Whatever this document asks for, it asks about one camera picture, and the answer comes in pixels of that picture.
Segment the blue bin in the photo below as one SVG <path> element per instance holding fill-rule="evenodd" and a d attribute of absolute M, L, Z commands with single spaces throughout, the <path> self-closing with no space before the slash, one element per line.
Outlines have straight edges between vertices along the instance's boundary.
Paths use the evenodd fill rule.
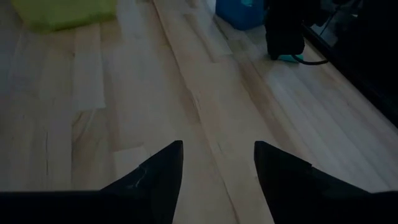
<path fill-rule="evenodd" d="M 264 23 L 264 0 L 253 0 L 250 6 L 242 0 L 216 0 L 216 15 L 235 29 L 252 29 Z"/>

